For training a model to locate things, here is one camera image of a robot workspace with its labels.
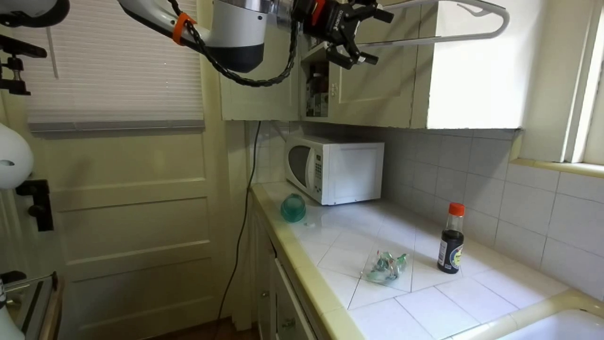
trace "lower cabinet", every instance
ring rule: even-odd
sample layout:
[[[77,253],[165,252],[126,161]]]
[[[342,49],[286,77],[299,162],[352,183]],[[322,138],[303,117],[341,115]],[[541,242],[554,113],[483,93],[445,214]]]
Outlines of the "lower cabinet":
[[[256,292],[261,340],[315,340],[285,268],[260,217],[252,214],[256,239]]]

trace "cabinet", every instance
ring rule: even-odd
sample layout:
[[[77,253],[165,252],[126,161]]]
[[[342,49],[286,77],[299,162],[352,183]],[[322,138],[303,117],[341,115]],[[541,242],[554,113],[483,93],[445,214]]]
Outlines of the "cabinet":
[[[399,1],[380,3],[388,5]],[[358,65],[345,70],[329,64],[327,117],[306,116],[310,66],[326,63],[326,58],[322,45],[309,51],[303,38],[298,71],[289,83],[278,89],[251,91],[224,84],[230,92],[223,91],[223,110],[247,108],[247,111],[237,109],[236,114],[230,115],[231,119],[245,120],[303,120],[429,129],[518,128],[524,117],[547,1],[489,1],[508,9],[512,18],[508,29],[495,39],[419,47],[363,48],[380,57],[377,65]],[[502,20],[497,15],[471,15],[452,1],[392,12],[395,14],[392,24],[363,22],[357,43],[494,31]],[[262,70],[257,71],[258,76],[261,72],[264,72],[262,76],[278,74],[287,59],[287,33],[271,31],[270,34],[284,34],[285,38],[274,46],[267,45],[266,57],[274,63],[264,63]]]
[[[314,340],[314,332],[288,275],[277,258],[263,220],[252,213],[255,229],[255,281],[261,340]]]

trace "microwave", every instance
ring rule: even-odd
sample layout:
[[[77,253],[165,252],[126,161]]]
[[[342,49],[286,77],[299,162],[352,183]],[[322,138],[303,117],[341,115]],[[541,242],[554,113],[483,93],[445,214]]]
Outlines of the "microwave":
[[[380,198],[384,143],[289,136],[285,177],[322,205]]]

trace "soy sauce bottle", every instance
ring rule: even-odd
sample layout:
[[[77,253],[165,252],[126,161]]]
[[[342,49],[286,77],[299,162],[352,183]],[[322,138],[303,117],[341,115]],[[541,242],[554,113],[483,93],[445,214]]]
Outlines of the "soy sauce bottle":
[[[439,269],[448,274],[455,274],[459,271],[461,251],[463,250],[461,227],[465,211],[466,207],[463,204],[451,203],[449,205],[449,218],[442,233],[438,262]]]

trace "black cable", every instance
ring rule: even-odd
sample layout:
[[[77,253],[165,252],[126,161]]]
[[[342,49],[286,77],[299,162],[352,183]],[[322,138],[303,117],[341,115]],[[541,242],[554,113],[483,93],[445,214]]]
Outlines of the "black cable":
[[[241,237],[243,235],[243,230],[245,228],[245,222],[248,219],[248,200],[249,200],[249,190],[252,186],[252,180],[254,179],[254,173],[256,172],[256,150],[258,147],[258,135],[260,134],[260,125],[262,122],[258,121],[258,128],[256,129],[256,137],[254,138],[254,160],[252,161],[252,173],[249,175],[248,187],[245,189],[245,211],[243,213],[243,223],[241,224],[241,230],[239,230],[239,237],[237,238],[237,250],[235,252],[235,266],[233,267],[233,272],[231,273],[231,278],[228,279],[228,283],[226,284],[226,289],[224,294],[222,295],[222,300],[220,302],[220,308],[218,309],[218,318],[216,319],[216,332],[212,339],[216,339],[218,332],[220,331],[220,315],[222,314],[222,307],[224,307],[225,299],[227,298],[228,289],[231,287],[231,282],[235,277],[235,272],[237,271],[237,266],[239,266],[239,244],[241,243]]]
[[[174,12],[176,13],[176,15],[180,16],[182,11],[181,11],[180,7],[178,6],[178,2],[176,0],[168,0],[168,2],[171,3],[172,9],[174,9]],[[250,86],[250,87],[270,87],[270,86],[276,85],[276,84],[284,81],[287,77],[289,77],[292,69],[294,68],[294,63],[295,63],[294,59],[296,58],[296,48],[298,46],[298,22],[296,22],[295,20],[291,20],[291,21],[292,21],[292,27],[291,27],[291,34],[289,37],[288,63],[285,66],[285,69],[283,70],[283,72],[281,72],[281,74],[279,74],[277,77],[274,77],[274,78],[268,79],[268,80],[254,80],[254,79],[245,78],[245,77],[239,76],[237,73],[232,72],[231,70],[226,69],[212,56],[212,54],[208,50],[207,46],[205,45],[205,42],[199,36],[199,32],[197,32],[197,30],[193,26],[193,23],[191,23],[189,20],[186,20],[185,27],[187,27],[187,31],[193,36],[195,43],[197,43],[197,45],[199,46],[199,50],[201,51],[201,54],[203,54],[208,59],[208,61],[210,61],[212,66],[218,72],[220,72],[223,76],[233,80],[234,82],[236,82],[240,85],[245,85],[245,86]]]

